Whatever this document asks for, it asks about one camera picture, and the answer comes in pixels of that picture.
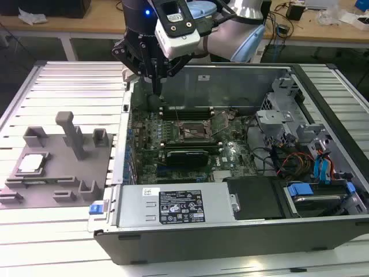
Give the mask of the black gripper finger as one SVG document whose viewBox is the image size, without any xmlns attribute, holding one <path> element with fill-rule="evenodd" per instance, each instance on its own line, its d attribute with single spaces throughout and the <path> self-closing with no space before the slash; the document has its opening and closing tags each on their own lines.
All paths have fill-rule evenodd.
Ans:
<svg viewBox="0 0 369 277">
<path fill-rule="evenodd" d="M 163 55 L 157 58 L 157 93 L 161 94 L 162 84 L 161 81 L 167 77 L 173 77 L 176 75 L 189 61 L 191 55 L 184 55 L 181 57 L 169 60 Z"/>
<path fill-rule="evenodd" d="M 112 55 L 134 74 L 151 81 L 153 94 L 158 94 L 157 73 L 148 46 L 146 42 L 139 42 L 138 47 L 134 48 L 129 42 L 117 42 Z"/>
</svg>

